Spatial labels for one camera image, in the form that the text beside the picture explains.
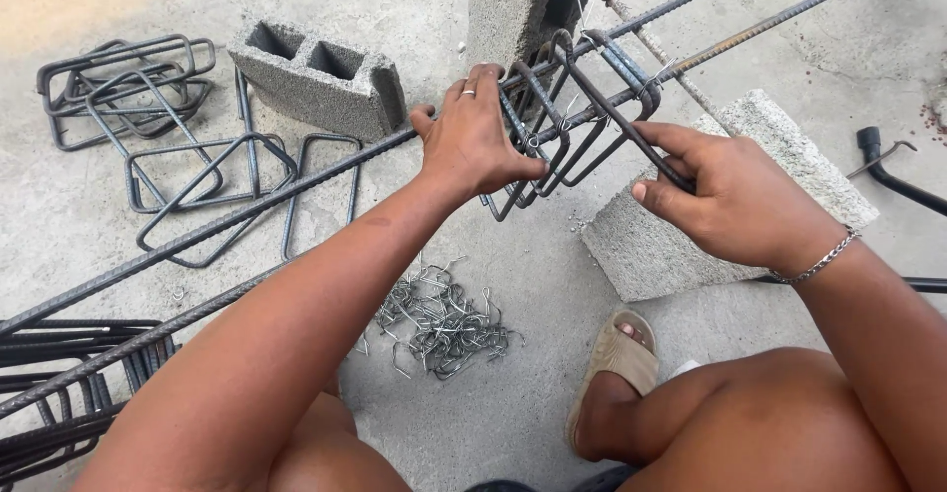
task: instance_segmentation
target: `beige sandal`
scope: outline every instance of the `beige sandal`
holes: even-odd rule
[[[632,336],[622,333],[616,327],[621,323],[627,323],[636,332],[641,333],[645,345],[642,346],[634,341]],[[576,450],[576,425],[579,424],[579,413],[592,378],[599,372],[613,372],[628,381],[628,384],[639,394],[647,395],[657,385],[658,361],[655,353],[655,332],[645,318],[631,309],[621,309],[608,317],[608,321],[598,332],[598,339],[592,348],[592,357],[589,359],[583,386],[580,387],[569,417],[565,420],[565,436],[573,451]]]

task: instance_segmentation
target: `hand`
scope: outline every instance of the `hand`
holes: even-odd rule
[[[751,138],[706,135],[665,123],[634,123],[697,180],[697,196],[663,175],[634,184],[632,196],[710,255],[794,278],[846,236],[839,224]]]
[[[522,179],[539,179],[549,169],[543,159],[516,151],[503,129],[499,85],[500,65],[478,64],[468,78],[447,89],[437,121],[432,105],[416,105],[411,124],[424,141],[421,174],[460,191],[464,201],[490,195]],[[476,94],[463,94],[472,90]]]

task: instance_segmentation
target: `concrete block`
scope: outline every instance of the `concrete block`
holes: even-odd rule
[[[759,143],[837,220],[861,230],[878,217],[878,210],[761,89],[751,90],[725,107],[721,116]],[[708,115],[692,127],[704,133],[727,135]],[[641,207],[631,196],[632,185],[656,176],[655,167],[636,176],[582,233],[583,242],[623,301],[659,298],[708,284],[764,275],[763,268],[734,265],[707,255],[684,233]]]
[[[576,0],[469,0],[467,61],[532,63],[540,46],[559,28],[574,31],[581,9]]]
[[[385,54],[266,18],[248,19],[227,50],[260,100],[304,123],[376,141],[405,119]]]

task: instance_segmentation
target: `fingernail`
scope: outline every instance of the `fingernail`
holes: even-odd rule
[[[634,184],[634,187],[632,187],[632,196],[640,204],[641,202],[644,201],[645,193],[647,190],[648,188],[645,187],[644,183],[636,183]]]

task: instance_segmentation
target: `leg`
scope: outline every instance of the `leg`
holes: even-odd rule
[[[644,399],[599,373],[576,439],[585,459],[648,465],[621,490],[907,490],[835,360],[811,350],[707,365]]]
[[[319,394],[270,467],[267,490],[410,492],[395,468],[358,439],[337,379]]]

